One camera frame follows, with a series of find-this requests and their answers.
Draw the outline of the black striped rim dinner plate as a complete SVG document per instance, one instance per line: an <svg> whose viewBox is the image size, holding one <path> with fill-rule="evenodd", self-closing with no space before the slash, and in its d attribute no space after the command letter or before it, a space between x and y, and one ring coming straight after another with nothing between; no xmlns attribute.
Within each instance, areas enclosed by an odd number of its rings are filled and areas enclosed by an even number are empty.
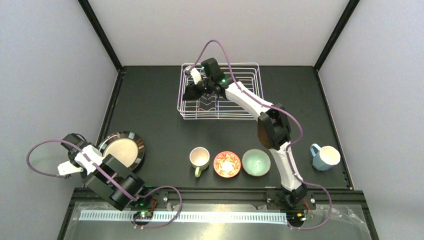
<svg viewBox="0 0 424 240"><path fill-rule="evenodd" d="M103 139L97 149L105 157L112 155L133 172L137 172L145 161L145 143L131 131L115 132Z"/></svg>

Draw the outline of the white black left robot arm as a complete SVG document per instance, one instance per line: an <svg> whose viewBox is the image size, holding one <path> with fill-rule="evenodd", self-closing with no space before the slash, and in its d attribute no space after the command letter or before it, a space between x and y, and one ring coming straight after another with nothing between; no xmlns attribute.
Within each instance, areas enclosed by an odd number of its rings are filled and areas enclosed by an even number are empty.
<svg viewBox="0 0 424 240"><path fill-rule="evenodd" d="M120 211L138 200L145 182L114 155L101 153L75 133L68 134L60 143L69 160L57 167L59 176L86 173L83 184Z"/></svg>

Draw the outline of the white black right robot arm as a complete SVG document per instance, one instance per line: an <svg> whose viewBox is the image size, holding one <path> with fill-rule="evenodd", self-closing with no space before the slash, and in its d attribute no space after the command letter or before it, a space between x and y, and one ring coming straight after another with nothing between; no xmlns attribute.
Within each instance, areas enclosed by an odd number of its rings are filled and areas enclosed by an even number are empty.
<svg viewBox="0 0 424 240"><path fill-rule="evenodd" d="M279 202L293 209L301 204L308 193L292 153L292 117L282 105L272 104L255 95L234 76L232 67L225 74L215 58L201 62L200 67L189 65L183 73L192 78L182 95L183 101L198 100L204 95L215 94L232 101L247 111L257 122L259 142L270 151L277 166L282 191Z"/></svg>

